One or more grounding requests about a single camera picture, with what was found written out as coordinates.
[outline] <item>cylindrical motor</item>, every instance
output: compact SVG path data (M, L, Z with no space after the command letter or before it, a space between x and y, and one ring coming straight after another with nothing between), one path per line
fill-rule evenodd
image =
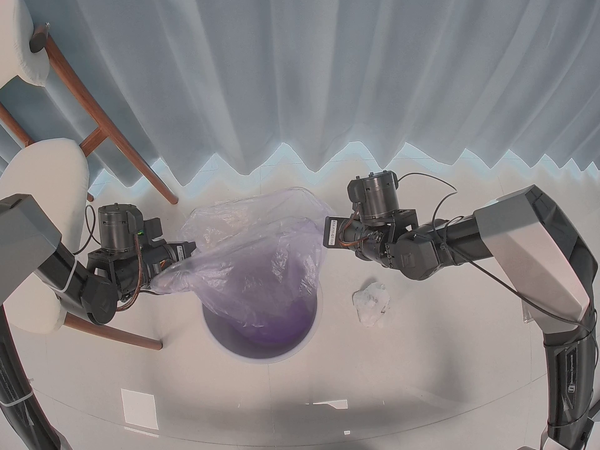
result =
M378 226L400 209L398 204L398 177L391 170L369 173L369 176L352 180L348 196L358 205L358 214L365 225Z
M102 248L114 253L135 251L136 243L133 235L138 230L136 228L139 225L138 214L141 218L142 214L135 205L115 203L98 208L98 226Z

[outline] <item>white trash on floor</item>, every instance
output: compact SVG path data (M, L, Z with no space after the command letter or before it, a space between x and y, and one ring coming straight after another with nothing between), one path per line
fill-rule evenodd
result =
M373 326L389 308L389 293L383 283L371 283L364 290L352 295L352 303L358 312L358 319L364 326Z

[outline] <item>curtain fold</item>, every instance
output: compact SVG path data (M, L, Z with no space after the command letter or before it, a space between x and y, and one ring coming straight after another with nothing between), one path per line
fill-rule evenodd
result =
M181 184L218 153L239 173L281 142L311 170L361 141L451 164L600 163L600 0L25 0L150 163ZM0 101L35 139L95 124L50 73ZM0 167L18 147L0 131ZM131 185L110 143L89 158Z

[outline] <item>chair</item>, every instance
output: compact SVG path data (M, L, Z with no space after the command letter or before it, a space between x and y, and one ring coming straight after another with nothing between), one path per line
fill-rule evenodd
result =
M16 76L32 85L44 86L52 66L71 94L98 124L98 128L80 144L83 154L88 156L105 139L110 139L170 203L176 204L178 198L131 146L86 89L48 34L48 27L48 24L40 26L34 33L34 24L24 0L0 0L0 88ZM1 103L0 119L24 146L34 143ZM94 198L88 193L87 199L91 202Z
M76 142L51 139L32 143L10 161L0 176L0 199L15 193L34 196L41 209L61 232L70 251L79 250L88 162ZM153 350L162 343L109 326L97 326L66 312L53 290L31 274L4 302L8 321L20 329L49 334L66 325L110 340Z

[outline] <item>white cushion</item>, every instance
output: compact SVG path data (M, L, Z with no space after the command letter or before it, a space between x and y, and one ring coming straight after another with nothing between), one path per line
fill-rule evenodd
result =
M34 23L24 0L0 0L0 88L17 75L44 86L50 70L46 49L31 53Z
M21 150L0 176L0 199L15 193L34 196L62 234L70 251L79 250L88 194L88 161L74 141L43 140ZM4 302L8 321L29 332L60 328L66 311L56 294L35 274Z

